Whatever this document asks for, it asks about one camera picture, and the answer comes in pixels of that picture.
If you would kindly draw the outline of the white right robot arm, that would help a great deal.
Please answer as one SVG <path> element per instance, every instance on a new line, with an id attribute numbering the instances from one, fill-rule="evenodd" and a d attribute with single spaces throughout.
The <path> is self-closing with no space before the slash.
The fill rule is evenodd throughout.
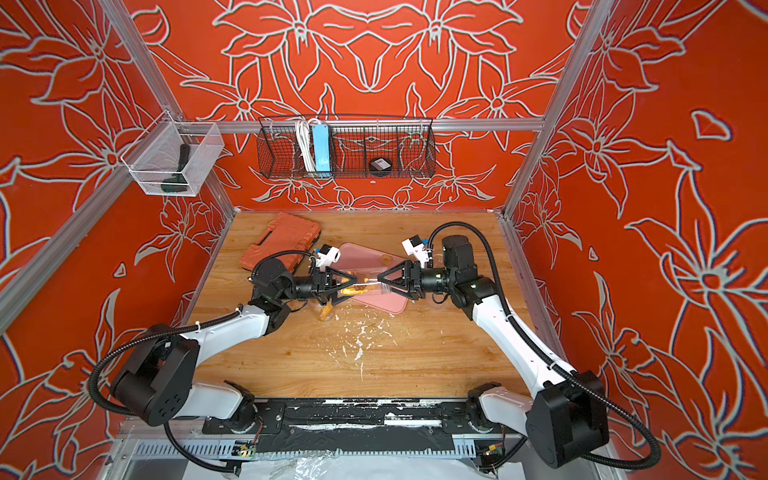
<path id="1" fill-rule="evenodd" d="M 475 226 L 456 222 L 481 242 L 491 274 L 480 274 L 474 249 L 464 235 L 442 238 L 442 264 L 434 264 L 434 242 L 450 223 L 436 227 L 427 240 L 404 240 L 407 259 L 385 270 L 378 281 L 409 299 L 441 294 L 483 330 L 512 363 L 531 396 L 502 386 L 485 386 L 477 398 L 482 417 L 521 434 L 539 458 L 553 469 L 584 459 L 627 471 L 647 470 L 662 457 L 661 446 L 635 415 L 611 401 L 602 382 L 590 372 L 577 372 L 550 349 L 510 306 L 503 290 L 494 251 Z M 649 451 L 638 459 L 597 454 L 609 441 L 608 415 L 614 413 L 646 441 Z"/>

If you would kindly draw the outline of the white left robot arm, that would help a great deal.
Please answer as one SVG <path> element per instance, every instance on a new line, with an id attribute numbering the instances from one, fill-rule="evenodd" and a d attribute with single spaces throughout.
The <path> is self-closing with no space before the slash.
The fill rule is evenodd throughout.
<path id="1" fill-rule="evenodd" d="M 157 324 L 113 348 L 93 367 L 86 383 L 91 401 L 105 411 L 161 426 L 177 417 L 214 417 L 248 426 L 256 415 L 244 388 L 197 383 L 197 368 L 245 341 L 276 332 L 292 314 L 293 301 L 327 305 L 356 284 L 334 268 L 334 253 L 309 254 L 309 271 L 294 275 L 283 263 L 288 251 L 257 262 L 249 275 L 252 296 L 245 305 L 202 323 Z"/>

